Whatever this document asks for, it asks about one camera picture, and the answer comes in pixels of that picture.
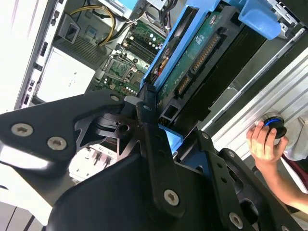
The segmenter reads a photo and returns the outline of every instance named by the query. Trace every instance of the hand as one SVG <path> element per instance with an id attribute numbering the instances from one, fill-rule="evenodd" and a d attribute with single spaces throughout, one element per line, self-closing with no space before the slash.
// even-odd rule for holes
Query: hand
<path id="1" fill-rule="evenodd" d="M 274 146 L 277 130 L 273 128 L 268 137 L 269 127 L 263 127 L 263 122 L 249 130 L 247 133 L 247 142 L 250 152 L 256 161 L 256 167 L 261 171 L 269 167 L 275 167 L 276 162 L 282 156 L 289 140 L 282 137 L 277 145 Z"/>

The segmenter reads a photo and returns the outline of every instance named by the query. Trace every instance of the yellow wire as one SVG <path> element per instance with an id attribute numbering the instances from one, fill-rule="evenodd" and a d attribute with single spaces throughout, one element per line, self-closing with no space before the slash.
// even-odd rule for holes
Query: yellow wire
<path id="1" fill-rule="evenodd" d="M 109 41 L 109 39 L 111 38 L 111 36 L 114 32 L 114 28 L 115 28 L 115 17 L 112 15 L 112 13 L 107 8 L 105 8 L 104 6 L 83 6 L 83 7 L 80 7 L 78 9 L 74 10 L 73 12 L 71 12 L 70 15 L 73 15 L 73 14 L 79 12 L 79 11 L 94 10 L 94 9 L 102 10 L 102 11 L 106 12 L 111 18 L 112 25 L 111 25 L 110 33 L 109 33 L 108 37 L 105 39 L 105 41 L 102 44 L 100 44 L 100 46 L 103 46 Z"/>

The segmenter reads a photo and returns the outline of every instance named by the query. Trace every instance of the motherboard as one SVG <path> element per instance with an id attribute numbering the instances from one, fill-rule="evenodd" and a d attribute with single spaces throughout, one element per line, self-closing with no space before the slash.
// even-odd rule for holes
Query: motherboard
<path id="1" fill-rule="evenodd" d="M 164 41 L 147 24 L 136 22 L 103 64 L 91 90 L 112 89 L 123 97 L 137 95 L 141 79 Z"/>

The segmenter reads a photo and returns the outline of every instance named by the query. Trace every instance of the slot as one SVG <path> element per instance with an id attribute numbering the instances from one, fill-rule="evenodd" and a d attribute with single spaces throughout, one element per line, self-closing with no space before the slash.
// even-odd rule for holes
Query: slot
<path id="1" fill-rule="evenodd" d="M 69 27 L 68 27 L 67 33 L 65 35 L 65 39 L 70 41 L 70 42 L 73 42 L 75 34 L 77 33 L 77 31 L 78 31 L 78 27 L 76 27 L 73 24 L 70 24 Z"/>
<path id="2" fill-rule="evenodd" d="M 175 90 L 175 95 L 181 97 L 185 90 L 187 89 L 189 83 L 191 82 L 192 78 L 186 74 L 186 76 L 181 80 L 180 84 L 177 86 Z"/>
<path id="3" fill-rule="evenodd" d="M 213 49 L 216 47 L 218 42 L 220 41 L 220 36 L 218 34 L 215 34 L 208 43 L 206 43 L 205 47 L 202 49 L 199 56 L 196 58 L 193 67 L 191 68 L 191 72 L 193 74 L 196 74 L 201 65 L 204 63 L 204 61 L 210 56 Z"/>
<path id="4" fill-rule="evenodd" d="M 169 119 L 172 119 L 177 112 L 178 112 L 178 108 L 170 105 L 169 108 L 164 113 L 164 116 L 169 118 Z"/>
<path id="5" fill-rule="evenodd" d="M 170 120 L 168 120 L 168 119 L 166 119 L 164 117 L 160 117 L 158 119 L 158 123 L 163 125 L 163 126 L 165 126 L 165 127 L 167 127 L 170 124 L 170 122 L 171 122 Z"/>
<path id="6" fill-rule="evenodd" d="M 24 104 L 25 104 L 25 105 L 28 104 L 29 98 L 30 98 L 30 95 L 27 94 L 26 97 L 25 97 L 25 100 L 24 100 Z"/>
<path id="7" fill-rule="evenodd" d="M 239 18 L 239 13 L 235 12 L 230 21 L 240 27 L 242 25 L 242 22 L 238 19 Z"/>
<path id="8" fill-rule="evenodd" d="M 41 55 L 41 56 L 43 56 L 43 57 L 44 57 L 44 55 L 45 55 L 45 52 L 46 52 L 47 46 L 48 46 L 48 43 L 47 43 L 47 42 L 44 42 L 44 45 L 43 45 L 42 51 L 40 52 L 40 55 Z"/>
<path id="9" fill-rule="evenodd" d="M 34 86 L 34 83 L 35 83 L 35 81 L 34 81 L 34 80 L 31 80 L 30 86 L 33 87 L 33 86 Z"/>

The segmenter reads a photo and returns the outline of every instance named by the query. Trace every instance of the finger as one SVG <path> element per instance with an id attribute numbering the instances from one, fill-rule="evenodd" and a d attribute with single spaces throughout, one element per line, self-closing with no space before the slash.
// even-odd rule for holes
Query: finger
<path id="1" fill-rule="evenodd" d="M 275 149 L 276 149 L 276 153 L 278 155 L 282 155 L 287 144 L 288 144 L 289 140 L 286 136 L 282 137 L 279 141 L 279 143 L 276 145 Z"/>
<path id="2" fill-rule="evenodd" d="M 264 146 L 265 146 L 265 139 L 269 132 L 269 127 L 265 126 L 262 128 L 262 130 L 259 133 L 258 139 L 257 139 L 257 151 L 260 154 L 264 154 Z"/>
<path id="3" fill-rule="evenodd" d="M 257 139 L 258 139 L 260 131 L 263 128 L 263 124 L 264 123 L 262 121 L 259 122 L 258 125 L 255 127 L 254 133 L 252 134 L 252 137 L 251 137 L 251 147 L 252 147 L 252 150 L 251 151 L 253 153 L 257 152 Z"/>
<path id="4" fill-rule="evenodd" d="M 270 130 L 270 133 L 265 143 L 265 155 L 266 156 L 272 155 L 273 153 L 276 133 L 277 133 L 277 130 L 275 128 Z"/>
<path id="5" fill-rule="evenodd" d="M 252 137 L 252 134 L 254 133 L 254 130 L 255 130 L 255 128 L 252 128 L 246 134 L 246 138 L 247 138 L 247 143 L 248 143 L 249 149 L 251 149 L 251 137 Z"/>

